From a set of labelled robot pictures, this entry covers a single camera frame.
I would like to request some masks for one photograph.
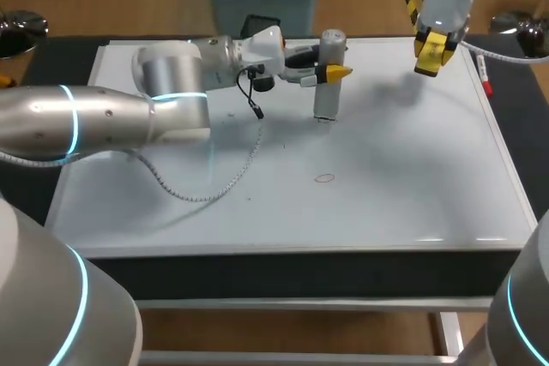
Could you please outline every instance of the cable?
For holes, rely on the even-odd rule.
[[[469,49],[470,51],[478,55],[490,57],[496,60],[501,60],[502,62],[516,63],[516,64],[537,64],[537,63],[549,62],[549,56],[539,57],[539,58],[510,57],[510,56],[500,55],[499,53],[494,53],[493,51],[486,51],[478,46],[471,45],[464,40],[462,40],[461,44],[465,46],[467,49]]]
[[[84,159],[87,156],[87,154],[75,154],[59,160],[39,161],[18,158],[17,156],[12,156],[11,154],[0,152],[0,161],[7,162],[12,165],[44,169],[49,167],[61,167],[64,165],[68,165],[70,163],[76,162],[77,160]]]
[[[246,70],[248,70],[248,79],[250,80],[250,91],[248,93],[246,93],[242,88],[242,85],[240,85],[240,75],[242,75]],[[241,70],[238,71],[237,78],[235,80],[235,83],[237,84],[238,89],[248,99],[248,105],[254,111],[258,120],[263,119],[265,115],[263,115],[263,111],[261,110],[261,107],[256,102],[254,102],[253,99],[251,98],[251,93],[253,91],[253,81],[256,78],[256,73],[264,73],[264,71],[265,71],[265,67],[263,65],[260,65],[259,68],[256,68],[254,66],[248,66],[247,68],[242,68]]]
[[[134,150],[124,151],[124,152],[129,154],[130,156],[135,156],[136,159],[141,161],[149,169],[149,171],[153,174],[154,178],[156,179],[158,184],[162,187],[162,189],[165,190],[169,195],[172,195],[173,197],[175,197],[175,198],[177,198],[181,201],[192,201],[192,202],[198,203],[198,202],[205,202],[205,201],[216,201],[216,200],[220,199],[222,196],[226,195],[226,193],[229,190],[231,190],[234,187],[235,184],[238,183],[238,181],[242,178],[242,176],[248,171],[248,169],[250,168],[251,163],[253,162],[254,158],[256,157],[257,151],[259,150],[259,147],[261,146],[262,138],[263,138],[263,125],[261,123],[260,126],[259,126],[259,130],[257,132],[256,144],[253,147],[252,151],[250,152],[250,156],[248,157],[248,160],[246,161],[246,163],[244,164],[242,169],[240,169],[240,171],[237,173],[237,175],[222,190],[220,190],[219,192],[217,192],[214,195],[202,196],[202,197],[201,196],[182,195],[181,193],[177,192],[177,190],[170,187],[166,183],[166,181],[160,175],[160,173],[158,172],[156,167],[154,167],[154,165],[145,156],[143,156],[142,154],[140,154],[139,152],[134,151]]]

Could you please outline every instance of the white cable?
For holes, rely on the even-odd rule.
[[[478,46],[473,46],[466,41],[462,40],[461,44],[467,49],[476,53],[477,55],[482,55],[485,57],[490,57],[492,59],[501,60],[502,62],[516,63],[516,64],[537,64],[537,63],[547,63],[549,62],[549,56],[540,57],[540,58],[523,58],[523,57],[510,57],[505,55],[500,55],[499,53],[494,53],[493,51],[486,51],[481,49]]]
[[[76,162],[77,160],[87,157],[87,154],[75,154],[70,155],[64,159],[59,160],[49,160],[46,162],[38,160],[28,160],[12,156],[4,152],[0,152],[0,161],[11,163],[12,165],[18,165],[23,167],[38,167],[38,168],[48,168],[48,167],[60,167],[68,165],[69,163]]]
[[[227,186],[225,186],[222,190],[217,192],[214,195],[210,196],[188,196],[188,195],[182,195],[174,188],[170,187],[164,178],[160,175],[156,167],[142,154],[135,150],[122,150],[120,152],[124,152],[129,154],[130,156],[136,157],[138,160],[140,160],[153,174],[156,181],[159,183],[159,185],[162,187],[163,190],[165,190],[169,195],[172,195],[173,197],[178,198],[182,201],[192,201],[192,202],[206,202],[206,201],[216,201],[220,199],[223,195],[226,195],[226,193],[231,190],[235,184],[238,183],[238,181],[242,178],[242,176],[248,171],[250,168],[251,163],[254,161],[254,158],[257,155],[257,151],[259,150],[259,147],[261,146],[263,138],[263,125],[260,123],[259,130],[257,131],[257,140],[256,144],[253,147],[252,151],[250,152],[250,156],[248,156],[248,160],[242,166],[242,169],[237,173],[237,175],[229,182]],[[11,163],[12,165],[18,165],[18,166],[24,166],[24,167],[38,167],[38,168],[48,168],[48,167],[60,167],[64,165],[68,165],[70,163],[76,162],[77,160],[83,159],[87,157],[87,155],[84,154],[76,154],[74,156],[69,156],[65,159],[59,159],[59,160],[51,160],[51,161],[35,161],[35,160],[27,160],[18,158],[16,156],[12,156],[10,154],[0,152],[0,161]]]
[[[229,182],[227,186],[225,186],[222,190],[217,192],[214,195],[210,196],[188,196],[188,195],[182,195],[174,188],[170,187],[164,178],[160,175],[156,167],[142,154],[135,150],[125,150],[123,152],[129,154],[130,156],[135,156],[138,160],[140,160],[153,174],[156,181],[159,183],[159,185],[162,187],[163,190],[165,190],[169,195],[172,195],[173,197],[178,198],[181,201],[192,201],[192,202],[205,202],[205,201],[216,201],[220,199],[223,195],[226,195],[226,193],[231,190],[235,184],[238,183],[238,181],[242,178],[242,176],[248,171],[248,168],[250,168],[251,163],[253,162],[254,158],[257,155],[257,151],[259,150],[259,147],[261,146],[263,138],[263,125],[260,123],[259,130],[257,132],[257,140],[256,145],[253,147],[252,151],[250,152],[250,156],[248,157],[248,160],[240,169],[240,171],[237,173],[237,175]]]

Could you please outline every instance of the red marker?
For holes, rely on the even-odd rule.
[[[490,84],[490,79],[488,79],[488,72],[486,71],[486,62],[484,61],[484,56],[477,55],[477,66],[479,67],[479,78],[482,82],[482,87],[486,96],[491,98],[494,94],[492,90],[492,85]]]

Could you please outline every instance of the floor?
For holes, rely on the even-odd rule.
[[[536,0],[475,0],[471,31],[485,33],[491,17],[532,10]],[[3,9],[31,9],[50,22],[51,36],[215,33],[208,0],[0,0]],[[338,27],[349,35],[411,34],[403,0],[318,0],[314,33]],[[32,54],[0,62],[20,80]],[[549,98],[549,70],[534,72]],[[301,351],[383,354],[439,353],[427,313],[223,312],[146,310],[147,349]],[[485,321],[461,315],[465,340]]]

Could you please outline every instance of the white tabletop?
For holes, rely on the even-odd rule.
[[[535,218],[468,52],[433,79],[413,72],[413,39],[348,46],[336,123],[312,118],[314,88],[256,93],[264,142],[219,201],[179,201],[138,161],[100,153],[63,168],[46,228],[86,257],[521,248]],[[136,47],[98,53],[90,84],[135,93]],[[143,151],[189,195],[224,187],[259,127],[235,87],[208,104],[211,142]]]

